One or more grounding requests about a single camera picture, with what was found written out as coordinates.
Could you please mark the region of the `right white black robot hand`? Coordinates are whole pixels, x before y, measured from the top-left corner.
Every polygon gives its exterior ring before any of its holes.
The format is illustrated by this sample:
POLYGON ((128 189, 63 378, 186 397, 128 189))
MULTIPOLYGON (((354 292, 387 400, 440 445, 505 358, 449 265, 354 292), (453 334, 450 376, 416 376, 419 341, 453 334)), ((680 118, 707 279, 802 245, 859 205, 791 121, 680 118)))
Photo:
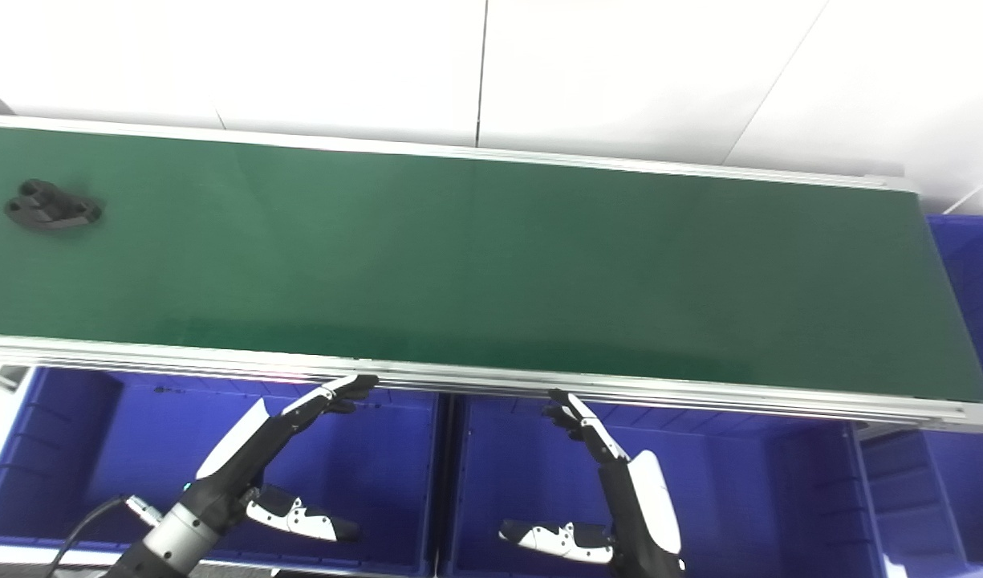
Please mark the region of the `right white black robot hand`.
POLYGON ((656 454, 630 456, 578 396, 559 389, 549 396, 543 414, 582 442, 598 465, 611 527, 506 519, 498 537, 543 555, 605 566, 613 577, 683 577, 680 524, 656 454))

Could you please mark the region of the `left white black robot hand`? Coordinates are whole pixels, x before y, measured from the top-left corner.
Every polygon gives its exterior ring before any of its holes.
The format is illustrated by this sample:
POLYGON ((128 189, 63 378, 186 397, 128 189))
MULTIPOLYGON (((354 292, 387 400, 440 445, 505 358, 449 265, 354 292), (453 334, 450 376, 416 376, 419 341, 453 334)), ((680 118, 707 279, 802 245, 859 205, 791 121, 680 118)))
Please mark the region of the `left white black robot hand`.
POLYGON ((179 504, 195 523, 224 535, 243 519, 327 542, 355 542, 358 523, 341 519, 301 497, 263 483, 264 470, 293 436, 328 413, 352 413, 379 384, 378 376, 352 374, 319 385, 271 414, 257 401, 213 448, 179 504))

